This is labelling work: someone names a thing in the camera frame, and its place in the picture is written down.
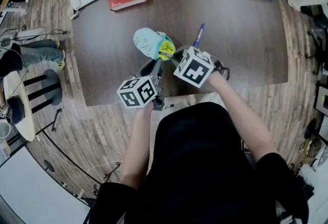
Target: white box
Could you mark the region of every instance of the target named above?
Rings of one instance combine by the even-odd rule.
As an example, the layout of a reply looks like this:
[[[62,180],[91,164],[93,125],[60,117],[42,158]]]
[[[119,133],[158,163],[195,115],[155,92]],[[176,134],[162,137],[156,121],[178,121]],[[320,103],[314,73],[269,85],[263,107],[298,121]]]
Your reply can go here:
[[[157,96],[149,76],[125,80],[117,94],[126,108],[142,108]]]
[[[174,75],[200,88],[213,69],[211,56],[191,46],[174,71]]]

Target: black t-shirt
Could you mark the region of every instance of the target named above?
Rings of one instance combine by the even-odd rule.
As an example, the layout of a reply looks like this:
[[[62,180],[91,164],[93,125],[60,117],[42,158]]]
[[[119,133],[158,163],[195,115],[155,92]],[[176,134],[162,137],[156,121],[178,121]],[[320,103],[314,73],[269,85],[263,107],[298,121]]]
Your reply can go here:
[[[23,68],[22,58],[20,57],[21,48],[18,44],[12,44],[0,59],[0,81],[10,72],[19,71]]]
[[[165,117],[152,168],[135,189],[101,185],[90,222],[279,223],[275,200],[307,222],[308,204],[283,158],[270,153],[255,168],[220,105],[202,103]]]

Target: white board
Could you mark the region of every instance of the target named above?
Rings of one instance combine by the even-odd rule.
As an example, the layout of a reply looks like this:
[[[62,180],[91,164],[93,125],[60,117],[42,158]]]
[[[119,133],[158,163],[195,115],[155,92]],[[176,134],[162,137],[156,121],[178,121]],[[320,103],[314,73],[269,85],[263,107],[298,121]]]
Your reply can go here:
[[[90,210],[53,180],[25,147],[0,167],[0,195],[26,224],[81,224]]]

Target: white cube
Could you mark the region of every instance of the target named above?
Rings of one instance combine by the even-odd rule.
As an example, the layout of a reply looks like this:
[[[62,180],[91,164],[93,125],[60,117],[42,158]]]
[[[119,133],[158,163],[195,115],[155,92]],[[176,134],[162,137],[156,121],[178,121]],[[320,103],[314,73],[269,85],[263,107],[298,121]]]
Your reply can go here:
[[[157,95],[149,76],[124,81],[117,90],[126,108],[142,108]]]
[[[200,88],[213,69],[211,56],[191,46],[174,71],[174,75]]]

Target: blue pen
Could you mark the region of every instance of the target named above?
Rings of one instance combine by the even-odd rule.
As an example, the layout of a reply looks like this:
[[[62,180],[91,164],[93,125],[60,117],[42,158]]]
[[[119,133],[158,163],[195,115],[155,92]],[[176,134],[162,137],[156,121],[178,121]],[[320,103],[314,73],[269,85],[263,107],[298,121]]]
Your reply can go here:
[[[196,39],[196,41],[194,42],[194,46],[195,46],[195,47],[197,47],[198,44],[199,44],[199,40],[200,40],[200,38],[201,38],[201,34],[202,34],[203,31],[204,31],[204,26],[205,26],[205,24],[201,24],[201,27],[200,27],[199,32],[198,32],[198,35],[197,35],[197,39]]]

